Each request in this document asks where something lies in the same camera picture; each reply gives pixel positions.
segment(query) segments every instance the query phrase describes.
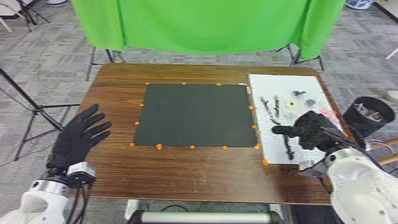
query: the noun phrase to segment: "backdrop stand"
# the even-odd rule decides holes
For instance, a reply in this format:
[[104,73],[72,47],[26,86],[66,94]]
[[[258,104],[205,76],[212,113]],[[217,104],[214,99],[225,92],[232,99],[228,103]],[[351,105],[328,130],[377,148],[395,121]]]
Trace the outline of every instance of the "backdrop stand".
[[292,58],[292,61],[294,61],[294,60],[296,60],[296,56],[294,56],[294,51],[292,51],[290,44],[289,44],[283,48],[280,48],[280,49],[276,50],[276,52],[281,52],[281,50],[283,50],[285,48],[289,48],[289,51],[290,51],[290,58]]
[[[18,161],[20,159],[20,154],[22,154],[22,149],[24,149],[24,145],[27,142],[31,142],[34,139],[42,138],[45,135],[49,135],[50,133],[54,133],[56,131],[63,131],[65,130],[65,126],[63,126],[63,123],[65,123],[65,120],[66,120],[66,116],[68,116],[68,113],[70,113],[70,110],[72,110],[72,107],[79,106],[81,104],[63,104],[63,105],[40,105],[34,101],[34,99],[31,98],[27,92],[24,91],[18,83],[15,82],[10,74],[6,73],[4,69],[0,68],[0,74],[4,76],[4,79],[8,80],[13,88],[17,89],[18,93],[22,94],[31,106],[33,106],[33,116],[31,116],[31,120],[29,120],[29,126],[27,126],[27,131],[26,131],[26,134],[24,134],[24,139],[22,139],[22,143],[20,143],[20,147],[18,147],[18,151],[17,151],[17,155],[15,155],[15,161]],[[50,116],[50,114],[47,113],[45,109],[47,108],[61,108],[61,107],[66,107],[66,111],[65,111],[65,115],[63,115],[63,118],[61,118],[61,122],[54,119],[54,117]],[[52,124],[54,126],[54,129],[45,131],[42,134],[38,134],[36,136],[29,137],[29,134],[31,134],[31,130],[33,130],[33,125],[34,125],[34,119],[36,119],[36,116],[42,115],[43,118],[47,119],[49,123]]]
[[281,52],[281,50],[283,50],[285,48],[287,48],[289,51],[290,51],[290,58],[292,58],[290,67],[292,67],[294,65],[299,65],[299,64],[306,63],[308,61],[319,60],[319,63],[321,63],[321,69],[322,69],[322,71],[326,71],[326,66],[324,66],[324,60],[322,60],[322,57],[319,56],[317,58],[301,61],[301,54],[303,54],[303,51],[299,50],[297,55],[294,55],[292,47],[290,47],[290,44],[289,44],[283,48],[278,49],[276,52]]
[[[116,63],[116,55],[118,55],[118,57],[122,58],[123,63],[127,63],[120,51],[113,51],[113,54],[111,54],[111,50],[106,49],[106,52],[107,52],[107,56],[109,56],[109,61],[111,61],[111,63]],[[93,47],[93,51],[91,51],[91,64],[90,64],[90,69],[88,69],[86,81],[90,81],[90,79],[91,79],[91,70],[93,70],[93,66],[95,66],[95,65],[104,65],[104,64],[100,64],[100,63],[95,62],[95,58],[97,58],[97,47]]]

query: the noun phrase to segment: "black mat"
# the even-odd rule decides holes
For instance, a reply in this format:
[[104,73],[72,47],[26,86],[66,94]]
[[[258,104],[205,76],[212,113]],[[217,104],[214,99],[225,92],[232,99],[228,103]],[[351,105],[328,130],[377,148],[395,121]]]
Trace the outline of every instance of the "black mat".
[[136,144],[253,147],[258,140],[246,88],[152,84]]

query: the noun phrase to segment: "light stand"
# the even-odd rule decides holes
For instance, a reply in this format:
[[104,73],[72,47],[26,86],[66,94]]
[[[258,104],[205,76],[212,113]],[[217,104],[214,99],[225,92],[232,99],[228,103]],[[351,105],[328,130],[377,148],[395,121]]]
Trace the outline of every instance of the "light stand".
[[[42,138],[45,135],[49,135],[56,131],[63,131],[63,129],[65,129],[63,122],[65,122],[65,119],[66,119],[68,112],[72,110],[72,107],[79,106],[81,104],[47,105],[47,106],[40,105],[34,102],[34,99],[31,98],[27,92],[24,91],[20,85],[17,84],[17,82],[15,82],[13,78],[10,77],[10,74],[6,73],[3,68],[0,68],[0,75],[4,76],[4,79],[8,80],[11,86],[15,87],[18,93],[22,94],[22,96],[24,96],[24,98],[26,98],[26,100],[27,100],[33,108],[34,108],[33,109],[33,117],[31,117],[31,120],[29,120],[29,127],[27,127],[27,131],[26,131],[26,134],[24,134],[24,139],[22,139],[22,143],[20,143],[20,147],[18,147],[18,151],[17,151],[17,156],[15,156],[15,161],[17,161],[20,159],[20,154],[22,154],[22,149],[24,149],[26,143],[29,141],[33,141],[34,139]],[[66,107],[66,112],[65,112],[65,115],[63,115],[63,118],[61,118],[61,122],[54,119],[54,117],[50,116],[50,114],[45,111],[47,108],[59,108],[59,107]],[[34,124],[34,119],[36,119],[38,115],[42,115],[43,118],[47,119],[49,123],[54,126],[54,129],[49,130],[47,132],[43,132],[42,134],[38,134],[36,136],[29,137],[33,124]]]

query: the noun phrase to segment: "metal stand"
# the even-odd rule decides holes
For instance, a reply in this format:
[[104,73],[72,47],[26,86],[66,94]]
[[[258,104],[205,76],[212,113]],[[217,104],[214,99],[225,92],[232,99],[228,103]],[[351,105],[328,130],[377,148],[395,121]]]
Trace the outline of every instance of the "metal stand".
[[[26,98],[26,100],[27,100],[33,108],[34,108],[31,110],[33,111],[33,117],[31,117],[31,120],[29,120],[29,127],[27,127],[27,131],[26,131],[26,134],[24,134],[22,144],[20,144],[18,151],[17,151],[17,156],[15,156],[15,161],[18,161],[26,143],[29,141],[33,141],[34,139],[42,138],[45,135],[49,135],[56,131],[63,131],[63,129],[65,129],[63,122],[65,122],[65,119],[66,119],[68,112],[72,110],[72,107],[79,106],[81,104],[63,104],[63,105],[49,105],[49,106],[38,105],[38,103],[34,102],[34,99],[31,98],[27,92],[24,91],[20,85],[17,84],[17,82],[15,82],[13,78],[10,77],[10,74],[6,73],[3,68],[0,68],[0,74],[3,74],[4,79],[8,80],[11,86],[15,87],[18,93],[22,94],[22,96],[24,96],[24,98]],[[61,122],[58,122],[58,120],[54,119],[54,117],[50,116],[50,114],[45,111],[47,108],[59,108],[59,107],[66,107],[66,112],[65,112],[65,115],[63,115],[63,118],[61,118]],[[29,137],[31,130],[33,130],[34,119],[36,119],[38,115],[42,115],[43,118],[47,119],[49,123],[54,126],[54,129],[49,130],[47,132],[43,132],[40,135]]]
[[292,47],[290,47],[290,44],[289,44],[281,49],[278,49],[276,52],[280,52],[285,48],[289,48],[289,51],[290,51],[290,58],[292,58],[290,66],[299,65],[299,64],[303,64],[303,63],[308,62],[308,61],[319,60],[319,62],[321,62],[321,69],[322,69],[322,71],[326,71],[326,66],[324,66],[324,60],[322,60],[322,57],[319,56],[317,58],[301,61],[301,54],[303,54],[303,51],[299,50],[297,55],[294,56],[294,51],[292,51]]
[[289,51],[290,51],[290,58],[292,58],[292,61],[294,61],[294,60],[296,60],[296,56],[294,56],[294,51],[292,51],[290,44],[289,44],[283,48],[280,48],[280,49],[276,50],[276,52],[281,52],[281,50],[283,50],[285,48],[289,48]]
[[[118,55],[118,57],[122,58],[123,63],[127,63],[120,51],[113,51],[113,54],[111,54],[111,50],[106,49],[106,52],[107,52],[107,56],[109,56],[109,61],[111,61],[111,63],[116,63],[116,55]],[[104,64],[98,64],[98,63],[95,62],[95,58],[97,58],[97,47],[93,47],[93,51],[91,51],[91,64],[90,64],[90,69],[88,69],[86,81],[90,81],[90,79],[91,79],[91,70],[93,70],[93,66],[95,66],[95,65],[104,65]]]
[[139,200],[129,200],[125,218],[129,220],[129,224],[145,224],[145,223],[283,224],[283,219],[276,212],[267,213],[148,212],[145,210],[139,210]]
[[29,32],[33,32],[31,24],[36,26],[38,25],[38,21],[34,20],[34,17],[33,17],[33,14],[31,14],[29,10],[34,11],[36,16],[40,16],[49,23],[50,23],[50,21],[49,21],[47,17],[42,15],[42,13],[34,10],[34,8],[27,5],[27,3],[22,0],[17,0],[17,2],[18,2],[20,7],[22,7],[22,14],[26,16]]

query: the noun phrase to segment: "tripod stand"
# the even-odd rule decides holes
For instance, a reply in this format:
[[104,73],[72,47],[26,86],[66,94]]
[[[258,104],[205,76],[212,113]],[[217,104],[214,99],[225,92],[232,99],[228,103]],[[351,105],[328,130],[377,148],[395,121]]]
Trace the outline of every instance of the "tripod stand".
[[34,10],[34,8],[29,6],[29,4],[22,0],[17,0],[17,2],[18,2],[20,7],[22,7],[22,14],[26,16],[29,32],[33,32],[31,24],[36,26],[38,25],[38,21],[34,20],[34,17],[33,17],[33,14],[31,14],[29,10],[34,11],[36,16],[42,17],[42,19],[47,21],[47,23],[50,23],[50,21],[49,21],[47,17],[40,14],[40,12]]
[[[20,85],[17,84],[17,82],[15,82],[13,78],[10,77],[10,74],[6,73],[6,71],[4,71],[3,68],[0,68],[0,75],[4,76],[4,79],[8,80],[11,86],[15,87],[18,93],[22,94],[22,96],[24,96],[24,98],[26,98],[26,100],[27,100],[33,108],[34,108],[31,110],[33,111],[33,116],[31,116],[31,120],[29,120],[29,127],[27,127],[27,131],[26,131],[26,134],[24,134],[24,139],[22,139],[22,143],[20,143],[20,147],[18,147],[18,151],[17,151],[17,155],[15,155],[15,161],[18,161],[26,143],[31,142],[34,139],[42,138],[45,135],[49,135],[56,131],[63,131],[63,129],[65,129],[63,122],[65,122],[65,119],[66,119],[66,115],[70,113],[72,107],[79,106],[81,104],[47,105],[47,106],[40,105],[34,102],[34,99],[31,98],[27,92],[24,91]],[[47,113],[45,109],[47,108],[61,108],[61,107],[66,107],[66,111],[65,111],[65,115],[63,115],[61,122],[59,122],[54,119],[54,117],[50,116],[50,114]],[[36,116],[38,115],[42,115],[43,118],[47,119],[49,123],[54,126],[54,129],[50,129],[49,131],[45,131],[36,136],[29,137],[31,130],[33,130],[34,119],[36,119]]]

